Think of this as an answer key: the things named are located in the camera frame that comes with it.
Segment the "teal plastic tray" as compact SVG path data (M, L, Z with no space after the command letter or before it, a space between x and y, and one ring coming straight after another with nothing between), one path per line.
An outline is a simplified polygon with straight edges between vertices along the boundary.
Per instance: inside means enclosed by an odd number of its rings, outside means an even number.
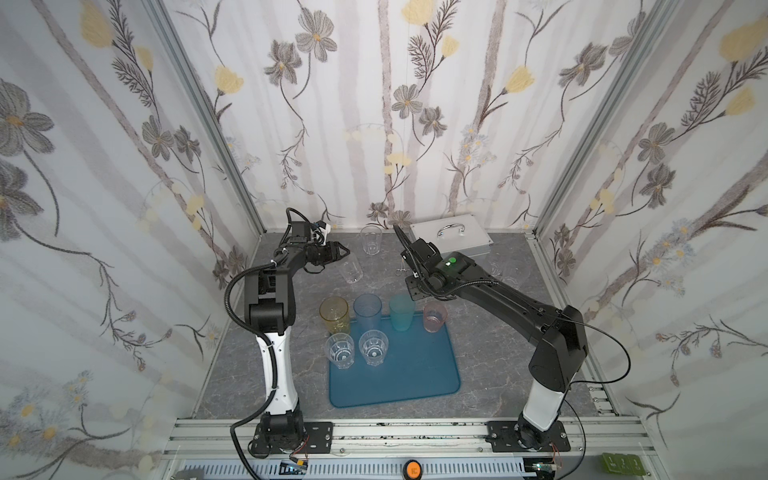
M451 395L459 391L461 378L446 327L430 333L423 327L423 314L414 314L405 332L392 328L385 315L380 331L388 339L383 361L371 365L360 344L364 334L351 325L353 363L340 368L329 363L329 401L335 408L351 408Z

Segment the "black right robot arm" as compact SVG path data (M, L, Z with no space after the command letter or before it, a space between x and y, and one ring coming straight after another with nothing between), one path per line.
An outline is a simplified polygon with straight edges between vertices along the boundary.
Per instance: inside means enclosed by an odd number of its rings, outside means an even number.
M534 346L528 364L531 390L518 417L516 442L539 450L548 441L574 377L588 356L581 312L539 302L486 272L458 251L443 255L422 239L396 229L401 257L412 271L406 285L412 300L469 301L514 328Z

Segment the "teal plastic cup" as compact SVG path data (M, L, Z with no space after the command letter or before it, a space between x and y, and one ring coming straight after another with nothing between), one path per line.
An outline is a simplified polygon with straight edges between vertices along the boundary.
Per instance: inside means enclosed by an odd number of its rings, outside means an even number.
M408 293L399 293L389 300L389 313L392 328L398 332L410 329L415 312L415 302Z

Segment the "blue plastic cup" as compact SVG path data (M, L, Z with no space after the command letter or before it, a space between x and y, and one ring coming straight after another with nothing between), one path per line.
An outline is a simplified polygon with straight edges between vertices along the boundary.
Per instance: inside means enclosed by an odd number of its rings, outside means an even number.
M361 333L379 330L382 318L382 301L379 296L365 293L353 303L356 325Z

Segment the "clear faceted glass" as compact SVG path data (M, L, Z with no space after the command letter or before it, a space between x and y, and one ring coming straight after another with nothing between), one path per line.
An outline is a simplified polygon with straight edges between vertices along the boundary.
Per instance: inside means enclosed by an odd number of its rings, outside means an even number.
M354 340L346 333L332 334L324 344L324 353L338 369L348 369L355 361Z
M375 256L381 251L383 229L377 225L367 225L360 231L361 245L366 255Z
M389 338L380 330L368 330L360 336L358 347L366 364L377 367L385 361Z

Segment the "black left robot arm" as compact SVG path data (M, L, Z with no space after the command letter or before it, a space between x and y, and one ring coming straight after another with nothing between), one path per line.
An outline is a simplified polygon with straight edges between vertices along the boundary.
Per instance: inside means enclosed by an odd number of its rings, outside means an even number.
M268 387L256 432L264 451L293 451L305 441L290 355L297 317L293 277L307 266L323 269L349 255L346 247L328 239L330 231L324 221L291 221L273 258L243 277L244 322L259 339Z

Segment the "pink plastic cup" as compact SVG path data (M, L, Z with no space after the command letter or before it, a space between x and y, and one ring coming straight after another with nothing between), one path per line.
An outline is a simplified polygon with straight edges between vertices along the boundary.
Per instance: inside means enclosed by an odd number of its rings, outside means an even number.
M430 301L423 307L423 327L429 333L438 332L447 317L447 310L441 302Z

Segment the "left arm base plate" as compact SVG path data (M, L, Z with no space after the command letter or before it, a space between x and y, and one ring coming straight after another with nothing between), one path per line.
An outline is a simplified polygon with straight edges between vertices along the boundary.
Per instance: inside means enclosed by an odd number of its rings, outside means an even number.
M278 453L329 454L333 429L332 422L308 422L296 427L261 421L247 450L255 458Z

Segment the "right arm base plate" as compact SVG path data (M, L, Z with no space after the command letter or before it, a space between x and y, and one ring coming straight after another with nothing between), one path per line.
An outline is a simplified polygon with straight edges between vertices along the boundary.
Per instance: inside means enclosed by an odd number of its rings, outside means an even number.
M519 426L516 420L489 421L486 427L485 441L494 453L571 451L568 435L560 421L555 421L547 431L540 431L527 421Z

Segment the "yellow plastic cup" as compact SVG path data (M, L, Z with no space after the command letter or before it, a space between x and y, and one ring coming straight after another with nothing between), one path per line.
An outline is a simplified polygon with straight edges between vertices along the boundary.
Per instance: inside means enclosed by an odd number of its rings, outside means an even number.
M339 296L324 299L319 307L319 315L331 334L350 333L349 304Z

